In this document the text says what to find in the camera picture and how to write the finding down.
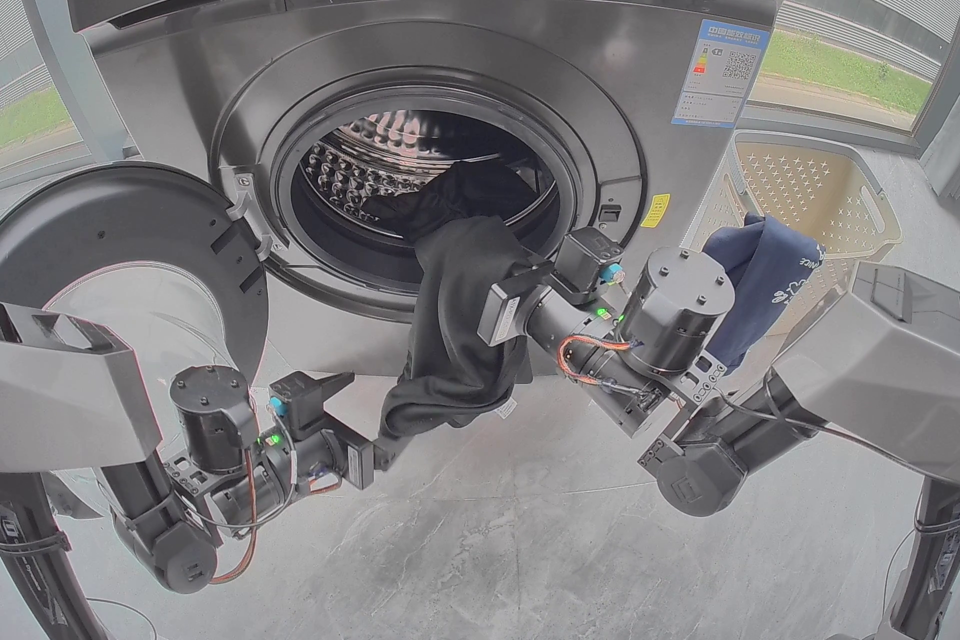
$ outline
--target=front-loading washing machine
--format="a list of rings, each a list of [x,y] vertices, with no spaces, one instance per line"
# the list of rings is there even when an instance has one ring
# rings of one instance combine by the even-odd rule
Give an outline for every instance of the front-loading washing machine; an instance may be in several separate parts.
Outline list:
[[[530,250],[598,226],[683,238],[781,0],[68,0],[144,162],[90,168],[0,222],[0,299],[43,306],[160,263],[208,292],[253,378],[397,374],[422,273],[364,211],[458,160],[534,191]]]

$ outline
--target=laundry basket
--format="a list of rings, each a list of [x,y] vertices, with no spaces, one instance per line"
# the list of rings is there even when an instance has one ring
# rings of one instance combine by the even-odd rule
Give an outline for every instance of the laundry basket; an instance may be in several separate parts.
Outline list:
[[[785,133],[736,131],[683,244],[702,250],[717,229],[771,215],[825,249],[822,265],[768,336],[786,334],[858,259],[880,261],[903,241],[877,178],[846,144]]]

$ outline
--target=qr code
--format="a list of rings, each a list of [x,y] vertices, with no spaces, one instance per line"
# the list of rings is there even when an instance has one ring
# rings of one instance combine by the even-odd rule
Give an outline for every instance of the qr code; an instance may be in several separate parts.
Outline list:
[[[741,53],[738,50],[731,50],[729,58],[726,59],[726,69],[723,70],[723,77],[733,78],[736,81],[749,81],[750,75],[754,73],[754,63],[756,61],[756,53]]]

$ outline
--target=window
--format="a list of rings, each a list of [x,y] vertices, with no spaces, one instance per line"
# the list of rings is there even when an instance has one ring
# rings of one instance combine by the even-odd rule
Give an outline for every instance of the window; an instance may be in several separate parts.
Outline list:
[[[958,17],[960,0],[787,0],[751,99],[911,133]]]
[[[86,154],[20,0],[0,0],[0,185],[37,164]]]

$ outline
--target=navy blue cloth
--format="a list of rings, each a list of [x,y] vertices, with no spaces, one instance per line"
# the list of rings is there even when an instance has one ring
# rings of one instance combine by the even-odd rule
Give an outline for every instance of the navy blue cloth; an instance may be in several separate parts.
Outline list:
[[[824,250],[772,215],[747,214],[742,228],[710,235],[703,253],[720,262],[736,289],[733,308],[706,346],[730,373],[820,266]]]

